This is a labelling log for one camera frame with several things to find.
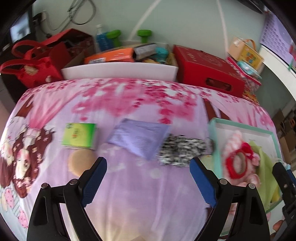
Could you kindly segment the blue wet wipes pack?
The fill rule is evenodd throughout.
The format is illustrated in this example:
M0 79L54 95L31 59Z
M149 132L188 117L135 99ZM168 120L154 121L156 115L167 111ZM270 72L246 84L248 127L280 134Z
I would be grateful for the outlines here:
M257 79L261 79L261 76L259 75L259 73L253 67L251 67L248 63L240 60L237 62L237 65L247 75L255 77Z

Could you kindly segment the purple packet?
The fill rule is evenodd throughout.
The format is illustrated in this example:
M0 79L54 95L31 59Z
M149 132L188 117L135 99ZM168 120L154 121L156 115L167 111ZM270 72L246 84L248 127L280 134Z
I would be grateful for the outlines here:
M125 118L113 129L107 142L150 161L169 133L169 125Z

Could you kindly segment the red gift box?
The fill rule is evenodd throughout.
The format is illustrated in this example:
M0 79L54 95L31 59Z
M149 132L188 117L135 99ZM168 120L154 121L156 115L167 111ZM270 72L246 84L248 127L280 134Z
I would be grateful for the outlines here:
M174 45L180 83L242 97L245 82L225 60L192 48Z

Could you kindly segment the red scrunchie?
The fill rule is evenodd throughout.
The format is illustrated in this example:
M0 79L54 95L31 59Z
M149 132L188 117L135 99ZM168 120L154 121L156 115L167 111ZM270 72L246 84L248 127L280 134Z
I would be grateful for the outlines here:
M253 154L251 146L244 142L240 149L235 150L226 158L225 166L231 179L241 179L246 175Z

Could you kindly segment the red felt bag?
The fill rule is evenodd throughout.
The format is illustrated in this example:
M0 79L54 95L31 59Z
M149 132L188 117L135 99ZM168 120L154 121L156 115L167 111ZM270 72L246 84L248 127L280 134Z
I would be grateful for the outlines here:
M11 53L17 59L1 65L1 74L15 75L27 88L63 79L61 69L71 60L64 43L48 47L33 40L16 43Z

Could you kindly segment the blue water bottle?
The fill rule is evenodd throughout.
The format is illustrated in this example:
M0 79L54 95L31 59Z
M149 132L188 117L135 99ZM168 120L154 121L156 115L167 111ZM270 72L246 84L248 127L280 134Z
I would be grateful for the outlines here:
M102 24L96 26L96 42L101 52L113 49L112 40L107 38L107 33Z

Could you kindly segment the white tray with teal rim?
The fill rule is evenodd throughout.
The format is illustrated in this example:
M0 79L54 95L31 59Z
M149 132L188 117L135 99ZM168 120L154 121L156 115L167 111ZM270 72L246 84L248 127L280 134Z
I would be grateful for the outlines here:
M206 167L232 185L253 184L270 213L282 201L272 174L274 164L283 162L273 132L220 118L210 121L208 131L213 152Z

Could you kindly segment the pink floral bedsheet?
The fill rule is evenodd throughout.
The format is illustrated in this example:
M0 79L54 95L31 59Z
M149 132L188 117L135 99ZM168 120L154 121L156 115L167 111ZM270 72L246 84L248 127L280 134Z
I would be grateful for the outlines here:
M43 183L79 178L98 157L106 175L86 212L103 240L193 240L207 219L189 170L199 157L219 178L225 159L248 146L253 159L233 160L256 185L264 209L280 200L272 176L280 147L261 106L223 92L158 80L95 78L27 90L1 137L1 216L26 240Z

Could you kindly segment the purple plastic basket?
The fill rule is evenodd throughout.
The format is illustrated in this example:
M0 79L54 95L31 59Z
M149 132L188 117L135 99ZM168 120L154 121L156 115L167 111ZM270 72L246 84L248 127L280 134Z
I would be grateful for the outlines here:
M277 54L285 63L292 64L292 67L295 68L295 59L289 52L292 38L273 13L266 14L259 42Z

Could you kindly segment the small black monitor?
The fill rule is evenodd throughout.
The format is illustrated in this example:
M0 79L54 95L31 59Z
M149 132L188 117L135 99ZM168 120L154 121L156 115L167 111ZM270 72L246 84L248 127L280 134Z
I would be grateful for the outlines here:
M10 28L11 42L15 43L31 33L30 13L26 11Z

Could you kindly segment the beige round sponge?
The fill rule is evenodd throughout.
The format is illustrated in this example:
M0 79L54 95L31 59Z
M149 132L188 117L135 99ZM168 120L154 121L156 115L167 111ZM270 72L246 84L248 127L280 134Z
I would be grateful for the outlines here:
M72 174L80 177L84 171L92 167L96 159L97 156L93 150L75 150L68 158L68 169Z

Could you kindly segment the green tissue pack on bed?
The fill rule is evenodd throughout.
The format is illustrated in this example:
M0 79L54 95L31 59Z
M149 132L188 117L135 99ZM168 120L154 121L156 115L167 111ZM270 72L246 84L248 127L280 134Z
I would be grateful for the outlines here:
M62 146L70 149L94 149L97 141L95 123L67 123Z

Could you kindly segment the white desk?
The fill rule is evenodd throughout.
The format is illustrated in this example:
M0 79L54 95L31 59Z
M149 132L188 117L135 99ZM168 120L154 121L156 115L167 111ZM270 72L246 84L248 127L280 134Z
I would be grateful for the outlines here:
M264 65L269 68L277 78L286 87L290 95L295 100L296 98L296 77L295 72L288 68L288 65L280 59L273 51L265 47L260 46L259 54L264 59Z

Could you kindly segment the yellow carry box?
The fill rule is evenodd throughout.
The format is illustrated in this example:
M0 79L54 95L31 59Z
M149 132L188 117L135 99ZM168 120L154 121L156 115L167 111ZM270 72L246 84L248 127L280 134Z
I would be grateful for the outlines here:
M262 65L264 58L256 51L255 42L252 39L242 39L234 37L228 54L236 61L243 61L258 70Z

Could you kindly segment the red patterned box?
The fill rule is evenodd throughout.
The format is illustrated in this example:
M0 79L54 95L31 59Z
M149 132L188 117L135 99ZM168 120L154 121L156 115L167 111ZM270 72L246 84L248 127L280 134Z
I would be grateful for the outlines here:
M236 63L236 61L228 56L226 58L226 61L232 66L232 68L237 72L237 74L240 76L240 78L244 81L244 91L242 97L250 102L253 102L257 105L259 105L259 102L257 100L257 97L255 95L255 92L259 89L261 86L261 82L257 80L256 78L248 75L245 73Z

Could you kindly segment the pink knitted cloth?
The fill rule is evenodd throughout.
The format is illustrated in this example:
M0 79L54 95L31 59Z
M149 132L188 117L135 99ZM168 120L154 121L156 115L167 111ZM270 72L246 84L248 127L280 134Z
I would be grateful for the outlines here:
M260 166L260 156L243 140L240 131L235 131L227 140L221 160L223 176L232 185L245 187L252 183L255 187L260 187L260 178L256 174Z

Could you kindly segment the black white leopard scrunchie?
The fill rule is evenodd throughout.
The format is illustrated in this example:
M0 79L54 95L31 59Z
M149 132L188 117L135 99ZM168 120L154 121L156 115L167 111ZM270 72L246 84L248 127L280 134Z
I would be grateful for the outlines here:
M212 154L213 148L210 138L202 140L169 134L157 153L157 160L161 166L187 167L194 157Z

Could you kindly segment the orange package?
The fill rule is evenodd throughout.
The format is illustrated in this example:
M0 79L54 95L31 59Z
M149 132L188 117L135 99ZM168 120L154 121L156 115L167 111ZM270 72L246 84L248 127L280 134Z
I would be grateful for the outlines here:
M86 57L84 64L106 63L106 62L135 62L133 48L123 48L108 52L97 53Z

